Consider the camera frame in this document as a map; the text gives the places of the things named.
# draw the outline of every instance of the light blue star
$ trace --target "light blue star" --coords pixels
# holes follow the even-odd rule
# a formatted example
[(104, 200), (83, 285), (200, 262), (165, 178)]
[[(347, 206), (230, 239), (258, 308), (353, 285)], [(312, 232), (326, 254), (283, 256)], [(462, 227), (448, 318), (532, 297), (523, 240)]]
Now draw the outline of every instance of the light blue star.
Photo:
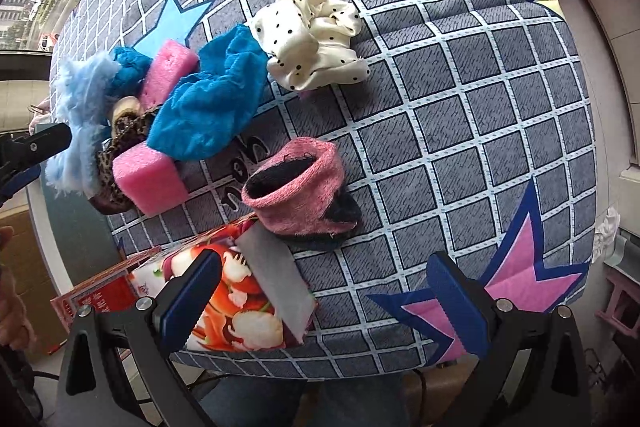
[(183, 9), (180, 1), (166, 0), (156, 26), (133, 45), (134, 49), (154, 58), (167, 39), (188, 46), (189, 35), (215, 1), (206, 0)]

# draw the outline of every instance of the person's hand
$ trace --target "person's hand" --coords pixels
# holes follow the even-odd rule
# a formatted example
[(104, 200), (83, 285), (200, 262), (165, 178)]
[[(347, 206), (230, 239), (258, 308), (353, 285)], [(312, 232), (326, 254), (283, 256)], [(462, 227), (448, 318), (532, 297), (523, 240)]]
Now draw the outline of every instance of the person's hand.
[[(0, 250), (14, 235), (12, 227), (0, 228)], [(0, 346), (26, 349), (30, 341), (25, 308), (15, 293), (15, 280), (8, 268), (2, 267), (0, 275)]]

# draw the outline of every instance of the metal screw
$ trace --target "metal screw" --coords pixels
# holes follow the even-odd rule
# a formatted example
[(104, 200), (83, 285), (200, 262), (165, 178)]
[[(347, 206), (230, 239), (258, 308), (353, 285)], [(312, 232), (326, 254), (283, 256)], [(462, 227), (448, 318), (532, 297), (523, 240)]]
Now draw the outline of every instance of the metal screw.
[(81, 317), (86, 317), (89, 313), (91, 313), (92, 310), (93, 308), (91, 308), (89, 304), (83, 304), (82, 306), (80, 306), (80, 309), (78, 310), (78, 315), (80, 315)]
[(558, 315), (560, 315), (562, 318), (564, 319), (571, 318), (571, 308), (569, 308), (569, 306), (561, 305), (561, 306), (558, 306), (556, 310), (558, 311)]
[(513, 303), (509, 299), (498, 299), (495, 301), (495, 305), (501, 312), (510, 312), (513, 310)]
[(153, 303), (154, 301), (151, 297), (141, 297), (136, 301), (136, 308), (143, 312), (144, 310), (151, 308), (151, 304)]

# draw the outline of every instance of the pink foam block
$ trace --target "pink foam block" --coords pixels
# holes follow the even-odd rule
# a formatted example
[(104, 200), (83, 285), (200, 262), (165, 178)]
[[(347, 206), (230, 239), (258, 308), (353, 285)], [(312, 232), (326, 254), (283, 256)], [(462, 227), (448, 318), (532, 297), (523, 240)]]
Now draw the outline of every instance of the pink foam block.
[(133, 146), (113, 160), (113, 178), (127, 198), (147, 216), (155, 216), (189, 198), (174, 161), (149, 148)]
[(193, 73), (198, 55), (176, 41), (167, 41), (146, 72), (140, 103), (148, 109), (164, 103), (182, 77)]

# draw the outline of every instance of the gray checkered mat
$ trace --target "gray checkered mat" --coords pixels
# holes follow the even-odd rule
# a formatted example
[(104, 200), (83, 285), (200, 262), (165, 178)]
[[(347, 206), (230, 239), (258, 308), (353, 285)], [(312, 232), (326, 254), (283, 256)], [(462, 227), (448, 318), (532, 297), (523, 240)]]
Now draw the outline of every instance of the gray checkered mat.
[[(134, 44), (154, 27), (164, 1), (82, 0), (62, 32), (52, 73), (58, 56)], [(187, 7), (205, 0), (178, 1)], [(199, 49), (272, 1), (216, 0), (190, 47)], [(325, 87), (303, 100), (272, 82), (258, 115), (226, 150), (179, 165), (189, 201), (150, 219), (135, 210), (110, 219), (128, 253), (166, 245), (248, 213), (242, 182), (292, 137), (338, 144), (364, 219), (339, 250), (294, 252), (319, 301), (305, 345), (179, 353), (185, 363), (284, 378), (424, 365), (432, 340), (398, 325), (365, 296), (417, 288), (428, 255), (441, 249), (468, 276), (479, 276), (531, 176), (545, 266), (591, 255), (591, 111), (564, 21), (526, 0), (351, 1), (365, 22), (352, 47), (369, 61), (367, 82)]]

